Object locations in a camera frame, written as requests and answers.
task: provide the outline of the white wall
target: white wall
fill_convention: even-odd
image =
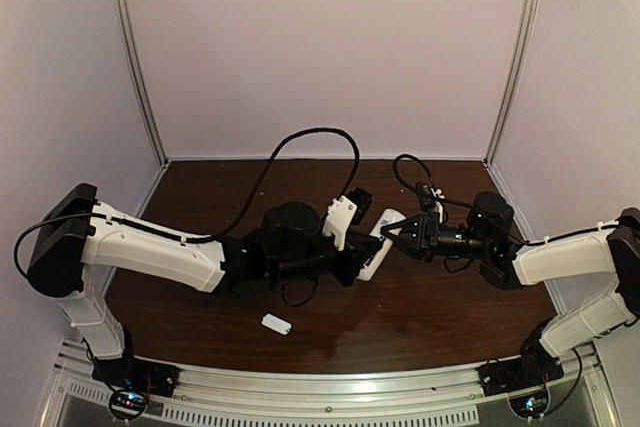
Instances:
[[[496,162],[536,236],[640,206],[639,99],[640,1],[540,0]],[[607,280],[558,287],[573,307]],[[640,328],[599,342],[624,425],[637,425],[638,345]]]
[[[367,157],[482,158],[522,0],[130,0],[170,157],[264,157],[348,129]],[[304,139],[288,155],[349,155]]]
[[[14,240],[78,182],[134,210],[157,172],[113,1],[0,0],[0,112],[0,425],[30,426],[68,327]]]

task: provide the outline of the wooden tabletop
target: wooden tabletop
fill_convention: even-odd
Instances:
[[[145,219],[196,233],[219,231],[242,206],[262,161],[174,162]],[[277,161],[244,221],[241,236],[259,226],[269,207],[291,200],[324,212],[342,188],[349,161]],[[495,186],[480,162],[429,162],[447,197],[471,201]],[[419,170],[403,164],[411,181]],[[359,227],[369,232],[385,208],[410,216],[415,197],[391,174],[391,162],[363,161],[355,186],[374,204]],[[466,212],[451,208],[450,225]],[[309,285],[292,288],[292,302]],[[282,373],[373,373],[483,361],[518,353],[542,320],[555,314],[545,287],[500,291],[477,266],[447,274],[441,260],[421,263],[392,251],[370,282],[343,288],[321,279],[315,298],[301,308],[279,292],[249,299],[221,298],[135,272],[118,271],[107,295],[115,317],[132,332],[136,354],[169,362]],[[260,325],[272,313],[293,324],[281,336]]]

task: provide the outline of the white plastic housing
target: white plastic housing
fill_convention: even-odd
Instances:
[[[327,210],[327,218],[322,226],[322,235],[334,236],[333,244],[339,252],[344,250],[347,239],[347,230],[351,225],[353,216],[356,215],[357,206],[347,197],[342,195],[339,199],[333,199],[333,203]]]
[[[282,335],[287,335],[291,332],[291,324],[289,322],[271,314],[267,314],[262,318],[262,325]]]
[[[78,329],[98,359],[120,358],[124,350],[124,331],[102,295],[94,290],[88,266],[82,273],[82,281],[82,292],[55,300],[71,322],[71,327]]]
[[[513,262],[518,280],[522,285],[534,285],[560,277],[615,272],[607,244],[610,233],[601,230],[539,247],[523,247]]]
[[[129,217],[105,203],[97,205],[94,212],[128,218],[185,240],[198,237]],[[91,225],[96,231],[87,237],[82,256],[85,264],[135,270],[180,282],[202,292],[213,291],[224,276],[220,265],[224,262],[224,251],[219,242],[180,243],[97,217],[91,219]]]
[[[373,229],[371,230],[371,233],[369,234],[372,237],[377,237],[382,241],[382,248],[376,253],[376,255],[371,257],[364,264],[362,269],[360,269],[360,273],[358,274],[358,279],[364,280],[364,281],[371,280],[373,275],[378,270],[378,267],[380,267],[380,264],[382,263],[382,261],[385,259],[385,257],[389,253],[389,250],[391,250],[391,246],[393,245],[393,241],[391,239],[387,239],[382,234],[380,234],[380,229],[382,228],[382,226],[383,225],[388,225],[388,224],[393,224],[395,222],[399,222],[399,221],[404,220],[404,219],[406,219],[406,217],[404,215],[402,215],[400,212],[398,212],[397,210],[386,209],[382,213],[382,215],[378,219],[378,222],[376,222],[376,225],[373,227]],[[391,233],[392,234],[398,234],[400,232],[400,230],[401,229],[394,229],[394,230],[391,231]]]
[[[558,357],[571,348],[606,333],[620,324],[632,322],[633,315],[616,292],[618,282],[566,315],[555,317],[542,331],[540,344],[552,356]]]

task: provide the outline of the robotic arm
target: robotic arm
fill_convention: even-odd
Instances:
[[[135,270],[230,297],[317,282],[325,274],[345,287],[356,278],[370,280],[392,246],[426,262],[434,256],[480,261],[485,280],[504,290],[587,273],[617,275],[617,282],[579,309],[541,324],[519,358],[481,367],[486,395],[562,377],[560,355],[640,315],[638,209],[626,209],[592,229],[523,243],[510,234],[514,212],[498,194],[479,193],[467,225],[451,227],[442,193],[425,184],[416,192],[420,214],[405,218],[388,209],[371,235],[350,229],[371,203],[369,194],[356,189],[334,199],[322,218],[300,202],[270,209],[259,228],[235,239],[130,217],[98,201],[94,186],[80,184],[45,217],[26,276],[35,290],[57,300],[81,332],[91,349],[94,378],[129,395],[149,387],[155,395],[171,396],[178,369],[134,356],[131,335],[92,285],[90,265]],[[117,392],[114,396],[116,406],[129,402]]]
[[[137,407],[138,413],[146,404],[136,392],[171,396],[178,371],[134,356],[130,333],[92,285],[91,265],[244,297],[293,282],[317,282],[325,274],[350,286],[382,245],[350,230],[371,204],[362,189],[335,199],[324,218],[301,202],[269,209],[262,225],[240,239],[199,236],[145,222],[97,200],[96,192],[96,187],[80,184],[45,217],[26,277],[35,290],[54,298],[80,331],[90,348],[94,378],[125,389],[125,395],[116,395],[111,403],[134,412]],[[129,405],[131,395],[144,405]]]
[[[610,222],[557,238],[525,244],[510,234],[513,209],[498,194],[476,195],[467,226],[442,223],[441,207],[425,184],[417,184],[422,213],[381,228],[383,237],[410,257],[434,256],[480,261],[480,274],[499,289],[521,289],[545,280],[606,272],[617,281],[579,309],[541,324],[513,361],[480,369],[485,394],[539,385],[563,376],[557,358],[572,348],[606,335],[640,315],[640,210],[625,209]]]

